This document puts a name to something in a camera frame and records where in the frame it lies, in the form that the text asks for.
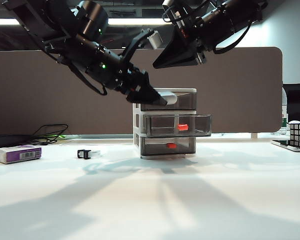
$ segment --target plastic drawer unit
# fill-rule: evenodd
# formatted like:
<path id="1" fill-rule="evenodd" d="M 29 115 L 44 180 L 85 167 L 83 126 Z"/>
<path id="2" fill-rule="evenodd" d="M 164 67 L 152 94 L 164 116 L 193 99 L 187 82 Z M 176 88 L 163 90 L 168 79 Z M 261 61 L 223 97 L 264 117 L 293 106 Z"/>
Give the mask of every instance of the plastic drawer unit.
<path id="1" fill-rule="evenodd" d="M 211 115 L 197 114 L 194 88 L 156 88 L 172 92 L 175 104 L 133 104 L 133 143 L 142 159 L 193 157 L 196 137 L 211 136 Z"/>

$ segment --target white table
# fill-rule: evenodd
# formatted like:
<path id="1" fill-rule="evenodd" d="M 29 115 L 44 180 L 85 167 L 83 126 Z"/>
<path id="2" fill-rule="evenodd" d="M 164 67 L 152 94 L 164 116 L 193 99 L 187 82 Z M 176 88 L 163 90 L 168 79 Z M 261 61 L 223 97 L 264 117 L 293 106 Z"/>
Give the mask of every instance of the white table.
<path id="1" fill-rule="evenodd" d="M 231 139 L 142 160 L 130 144 L 93 143 L 0 163 L 0 240 L 300 240 L 300 152 Z"/>

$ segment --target wall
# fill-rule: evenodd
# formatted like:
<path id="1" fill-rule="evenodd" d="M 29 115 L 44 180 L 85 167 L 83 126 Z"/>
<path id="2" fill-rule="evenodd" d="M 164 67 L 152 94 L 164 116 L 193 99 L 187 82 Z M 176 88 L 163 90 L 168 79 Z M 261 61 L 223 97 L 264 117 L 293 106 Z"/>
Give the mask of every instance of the wall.
<path id="1" fill-rule="evenodd" d="M 236 38 L 238 36 L 221 43 L 220 47 Z M 280 48 L 283 82 L 300 83 L 300 0 L 283 2 L 262 24 L 253 26 L 238 46 Z"/>

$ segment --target eraser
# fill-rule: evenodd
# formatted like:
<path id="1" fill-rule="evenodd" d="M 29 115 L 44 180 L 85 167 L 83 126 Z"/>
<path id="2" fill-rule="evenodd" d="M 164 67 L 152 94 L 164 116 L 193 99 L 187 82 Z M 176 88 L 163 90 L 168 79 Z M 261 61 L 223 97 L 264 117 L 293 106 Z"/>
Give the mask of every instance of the eraser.
<path id="1" fill-rule="evenodd" d="M 0 148 L 0 163 L 13 164 L 41 158 L 41 147 L 22 145 Z"/>

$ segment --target transparent drawer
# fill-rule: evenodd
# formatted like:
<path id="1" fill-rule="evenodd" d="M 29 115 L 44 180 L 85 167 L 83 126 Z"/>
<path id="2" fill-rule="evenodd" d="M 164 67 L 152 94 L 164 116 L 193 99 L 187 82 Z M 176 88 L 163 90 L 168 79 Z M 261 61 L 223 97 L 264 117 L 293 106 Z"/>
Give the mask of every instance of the transparent drawer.
<path id="1" fill-rule="evenodd" d="M 211 115 L 147 115 L 146 135 L 158 137 L 208 137 L 211 136 Z"/>
<path id="2" fill-rule="evenodd" d="M 196 137 L 140 137 L 141 156 L 195 154 Z"/>
<path id="3" fill-rule="evenodd" d="M 159 106 L 141 104 L 141 111 L 162 111 L 162 110 L 196 110 L 197 93 L 196 92 L 174 92 L 177 96 L 175 104 Z"/>

